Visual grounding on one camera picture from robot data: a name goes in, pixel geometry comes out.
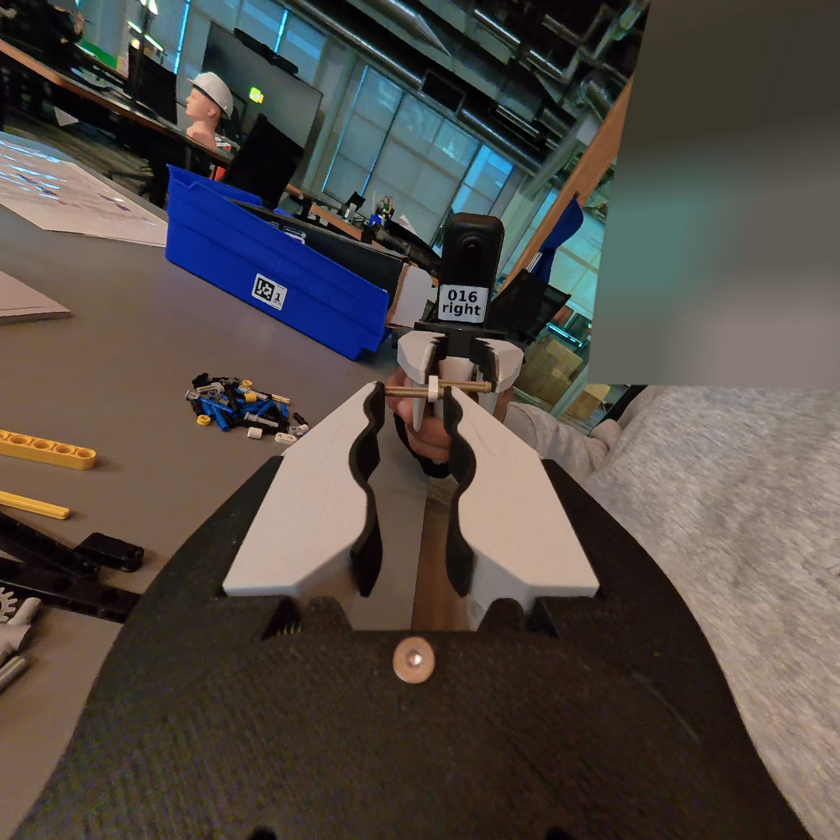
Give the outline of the blue storage bin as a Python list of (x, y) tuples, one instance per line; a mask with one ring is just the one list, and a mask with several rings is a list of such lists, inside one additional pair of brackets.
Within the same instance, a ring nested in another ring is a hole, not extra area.
[(169, 262), (349, 360), (378, 349), (386, 290), (289, 236), (257, 195), (167, 168)]

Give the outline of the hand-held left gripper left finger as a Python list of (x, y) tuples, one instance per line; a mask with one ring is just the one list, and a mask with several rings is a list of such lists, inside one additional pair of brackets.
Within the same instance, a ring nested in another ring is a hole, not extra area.
[(369, 479), (384, 385), (363, 386), (283, 455), (223, 582), (228, 596), (371, 595), (382, 535)]

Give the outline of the thin yellow lego axle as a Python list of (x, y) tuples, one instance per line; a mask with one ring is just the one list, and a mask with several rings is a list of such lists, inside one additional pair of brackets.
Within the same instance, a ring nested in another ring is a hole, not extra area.
[(61, 507), (42, 500), (36, 500), (29, 497), (22, 497), (14, 493), (1, 491), (0, 493), (1, 506), (12, 508), (18, 511), (25, 511), (35, 513), (39, 516), (52, 518), (57, 520), (67, 520), (71, 515), (71, 510), (66, 507)]

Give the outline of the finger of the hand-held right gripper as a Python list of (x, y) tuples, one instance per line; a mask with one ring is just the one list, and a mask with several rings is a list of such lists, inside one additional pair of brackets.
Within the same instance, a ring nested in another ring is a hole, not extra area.
[(397, 343), (397, 361), (415, 385), (425, 385), (432, 369), (441, 332), (411, 330)]
[(476, 380), (493, 384), (492, 393), (512, 388), (523, 363), (523, 350), (505, 339), (476, 339)]

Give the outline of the person's right forearm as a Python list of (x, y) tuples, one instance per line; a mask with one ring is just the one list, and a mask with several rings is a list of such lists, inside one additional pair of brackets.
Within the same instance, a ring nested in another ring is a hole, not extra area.
[(615, 421), (604, 421), (585, 435), (535, 406), (514, 402), (503, 423), (542, 459), (555, 461), (569, 473), (600, 468), (623, 435)]

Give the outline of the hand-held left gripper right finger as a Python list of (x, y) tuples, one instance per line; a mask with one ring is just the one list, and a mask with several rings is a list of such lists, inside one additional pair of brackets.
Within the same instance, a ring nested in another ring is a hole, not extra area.
[(455, 592), (475, 602), (597, 593), (538, 453), (457, 388), (445, 391), (444, 424), (458, 483), (446, 545)]

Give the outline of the black computer monitor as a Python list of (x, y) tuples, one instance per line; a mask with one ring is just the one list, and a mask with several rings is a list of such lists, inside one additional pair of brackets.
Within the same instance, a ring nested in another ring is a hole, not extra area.
[(260, 113), (221, 183), (256, 195), (265, 209), (274, 211), (303, 152), (302, 146)]

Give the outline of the cardboard boxes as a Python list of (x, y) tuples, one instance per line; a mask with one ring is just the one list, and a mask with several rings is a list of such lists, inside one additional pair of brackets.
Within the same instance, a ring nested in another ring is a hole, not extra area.
[[(571, 350), (552, 331), (530, 345), (515, 387), (529, 397), (555, 407), (581, 378), (585, 363), (582, 350)], [(611, 386), (588, 381), (568, 408), (568, 414), (588, 421), (605, 402)]]

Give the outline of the long yellow lego beam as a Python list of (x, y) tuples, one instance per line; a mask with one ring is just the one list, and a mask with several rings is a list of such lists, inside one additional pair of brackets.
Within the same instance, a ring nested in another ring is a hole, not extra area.
[(90, 448), (4, 429), (0, 447), (2, 456), (69, 469), (87, 470), (97, 462), (97, 453)]

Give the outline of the pile of small lego pins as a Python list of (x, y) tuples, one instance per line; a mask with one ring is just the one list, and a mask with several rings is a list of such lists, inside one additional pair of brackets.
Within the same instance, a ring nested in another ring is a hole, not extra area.
[(280, 445), (293, 445), (311, 429), (304, 416), (292, 410), (289, 397), (236, 376), (202, 373), (192, 380), (185, 400), (197, 425), (215, 426), (223, 433), (243, 428), (248, 439), (272, 438)]

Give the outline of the blue cloth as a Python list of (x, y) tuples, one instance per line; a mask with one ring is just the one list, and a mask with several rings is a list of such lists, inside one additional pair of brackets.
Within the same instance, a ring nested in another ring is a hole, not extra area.
[(553, 259), (557, 249), (573, 237), (583, 225), (584, 215), (578, 197), (579, 193), (576, 193), (570, 200), (528, 267), (528, 271), (546, 285), (550, 284)]

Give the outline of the lego instruction booklet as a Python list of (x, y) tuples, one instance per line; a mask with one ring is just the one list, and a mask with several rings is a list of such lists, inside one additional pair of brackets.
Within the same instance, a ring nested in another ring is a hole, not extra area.
[(68, 319), (72, 312), (45, 294), (1, 272), (1, 325)]

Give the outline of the tan lego axle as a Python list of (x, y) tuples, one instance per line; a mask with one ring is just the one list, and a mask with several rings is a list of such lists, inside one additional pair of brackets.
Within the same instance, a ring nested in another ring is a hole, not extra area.
[[(443, 381), (440, 380), (440, 395), (444, 398), (447, 389), (461, 390), (465, 393), (491, 394), (494, 385), (491, 382), (477, 381)], [(386, 385), (385, 395), (392, 397), (411, 397), (427, 399), (427, 384), (413, 386)]]

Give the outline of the pile of lego beams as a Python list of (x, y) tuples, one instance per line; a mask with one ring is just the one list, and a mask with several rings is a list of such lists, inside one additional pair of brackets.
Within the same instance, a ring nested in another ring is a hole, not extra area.
[(24, 609), (12, 617), (8, 610), (13, 599), (25, 596), (41, 604), (66, 612), (124, 624), (140, 601), (140, 594), (105, 584), (100, 579), (103, 568), (123, 573), (140, 570), (144, 549), (93, 532), (77, 546), (53, 539), (5, 513), (1, 514), (3, 627), (11, 627)]

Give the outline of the wooden pillar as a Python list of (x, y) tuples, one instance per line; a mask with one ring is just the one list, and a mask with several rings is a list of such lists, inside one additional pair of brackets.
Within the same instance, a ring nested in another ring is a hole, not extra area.
[(571, 203), (578, 203), (581, 207), (592, 194), (607, 169), (614, 163), (623, 136), (623, 126), (627, 114), (627, 106), (631, 97), (631, 90), (635, 76), (630, 76), (625, 88), (615, 100), (612, 109), (606, 115), (594, 139), (584, 151), (579, 163), (572, 174), (563, 184), (554, 203), (541, 225), (528, 242), (526, 248), (505, 279), (500, 290), (505, 290), (520, 270), (527, 269), (535, 256), (539, 253), (543, 242), (560, 220), (566, 207)]

